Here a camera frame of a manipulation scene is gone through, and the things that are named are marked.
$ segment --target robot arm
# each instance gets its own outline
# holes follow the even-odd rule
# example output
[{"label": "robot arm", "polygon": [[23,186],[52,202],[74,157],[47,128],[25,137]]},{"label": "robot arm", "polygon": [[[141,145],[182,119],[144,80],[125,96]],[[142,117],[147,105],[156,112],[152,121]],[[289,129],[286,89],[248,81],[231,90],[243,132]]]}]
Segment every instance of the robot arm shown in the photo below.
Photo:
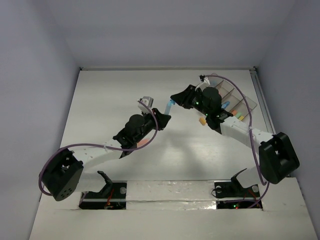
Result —
[{"label": "robot arm", "polygon": [[[249,126],[222,108],[222,97],[216,88],[206,87],[201,90],[189,85],[184,91],[170,98],[185,109],[194,108],[204,114],[206,123],[212,130],[252,147]],[[277,184],[299,167],[298,157],[286,134],[280,132],[273,135],[256,128],[251,130],[254,149],[259,155],[259,169],[268,182]]]},{"label": "robot arm", "polygon": [[[140,102],[150,109],[153,99],[143,97]],[[137,149],[137,143],[151,130],[163,130],[171,119],[170,115],[162,114],[156,108],[152,109],[151,114],[141,103],[138,107],[142,114],[131,116],[124,128],[108,142],[96,147],[76,148],[74,151],[66,148],[48,161],[40,173],[39,180],[56,201],[66,199],[73,192],[93,191],[107,195],[112,189],[111,179],[102,171],[90,172],[90,169],[108,160],[129,155]]]}]

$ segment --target gray wall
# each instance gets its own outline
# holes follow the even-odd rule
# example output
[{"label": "gray wall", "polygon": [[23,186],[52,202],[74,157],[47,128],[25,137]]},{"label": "gray wall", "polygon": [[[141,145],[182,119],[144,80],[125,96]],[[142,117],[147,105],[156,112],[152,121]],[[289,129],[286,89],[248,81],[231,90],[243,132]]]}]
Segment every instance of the gray wall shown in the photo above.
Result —
[{"label": "gray wall", "polygon": [[258,67],[277,131],[300,159],[295,175],[320,237],[320,1],[298,0]]},{"label": "gray wall", "polygon": [[42,0],[0,1],[0,239],[28,239],[79,73]]},{"label": "gray wall", "polygon": [[252,67],[294,0],[47,0],[82,67]]}]

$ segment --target white table surface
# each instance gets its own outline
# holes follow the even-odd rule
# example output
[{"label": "white table surface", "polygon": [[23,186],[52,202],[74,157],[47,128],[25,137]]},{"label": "white table surface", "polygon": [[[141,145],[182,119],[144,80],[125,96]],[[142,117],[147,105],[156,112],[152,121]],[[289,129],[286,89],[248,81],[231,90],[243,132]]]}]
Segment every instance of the white table surface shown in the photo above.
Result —
[{"label": "white table surface", "polygon": [[[163,112],[170,95],[196,85],[198,75],[212,72],[236,82],[258,103],[248,70],[81,71],[61,146],[104,143],[140,112],[138,98],[153,97],[153,107]],[[202,126],[194,110],[175,105],[170,114],[166,129],[148,147],[107,161],[97,170],[114,181],[150,181],[152,187],[154,180],[230,179],[254,165],[249,148]],[[252,115],[253,126],[266,131],[259,103]],[[316,239],[295,178],[270,187],[262,202],[264,211],[80,210],[79,197],[74,193],[55,202],[42,195],[30,239]]]}]

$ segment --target purple cable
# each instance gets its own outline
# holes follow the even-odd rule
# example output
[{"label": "purple cable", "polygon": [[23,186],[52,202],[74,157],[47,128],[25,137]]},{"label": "purple cable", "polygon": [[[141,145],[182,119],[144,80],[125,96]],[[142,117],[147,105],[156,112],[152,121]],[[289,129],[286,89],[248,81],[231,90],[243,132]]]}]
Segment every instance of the purple cable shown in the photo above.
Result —
[{"label": "purple cable", "polygon": [[230,79],[228,79],[228,78],[226,78],[224,76],[211,74],[211,75],[205,75],[205,77],[215,77],[215,78],[224,79],[224,80],[228,81],[229,83],[231,83],[239,91],[239,93],[241,94],[241,96],[242,96],[242,98],[244,100],[245,106],[246,106],[246,108],[248,109],[248,112],[249,112],[249,137],[250,137],[250,144],[251,144],[251,150],[252,150],[252,154],[253,154],[254,163],[255,163],[256,170],[258,172],[261,184],[263,186],[265,186],[267,183],[264,182],[264,180],[262,178],[262,174],[261,174],[261,171],[260,171],[260,168],[259,168],[258,159],[257,159],[257,156],[256,156],[254,136],[252,134],[252,129],[251,129],[251,127],[252,127],[252,114],[251,114],[251,110],[250,110],[250,107],[249,107],[249,103],[248,103],[248,101],[246,99],[246,96],[243,94],[243,92],[240,90],[240,88],[233,81],[231,81]]},{"label": "purple cable", "polygon": [[61,153],[63,150],[66,150],[68,148],[73,148],[73,147],[80,147],[80,146],[89,146],[89,147],[96,147],[96,148],[106,148],[106,149],[111,149],[111,150],[117,150],[117,151],[124,151],[124,152],[133,152],[133,151],[136,151],[136,150],[139,150],[139,149],[143,149],[144,147],[146,147],[147,145],[149,145],[156,137],[157,133],[158,133],[158,129],[159,129],[159,126],[158,126],[158,122],[157,122],[157,119],[156,119],[156,116],[155,114],[153,113],[153,111],[151,110],[151,108],[149,108],[147,105],[145,105],[142,101],[138,101],[142,106],[144,106],[148,111],[149,113],[151,114],[151,116],[153,117],[154,119],[154,122],[155,122],[155,132],[152,136],[152,138],[150,139],[150,141],[148,141],[146,144],[142,145],[142,146],[139,146],[137,148],[131,148],[131,149],[125,149],[125,148],[117,148],[117,147],[113,147],[113,146],[104,146],[104,145],[101,145],[101,144],[94,144],[94,143],[76,143],[76,144],[70,144],[68,146],[64,146],[64,147],[61,147],[58,151],[56,151],[49,159],[48,161],[46,161],[46,163],[44,164],[40,174],[39,174],[39,179],[38,179],[38,186],[39,186],[39,189],[40,191],[47,195],[47,196],[52,196],[51,193],[49,192],[46,192],[44,190],[44,187],[42,186],[42,178],[44,176],[44,173],[45,173],[45,170],[47,169],[48,165],[51,163],[51,161],[59,154]]}]

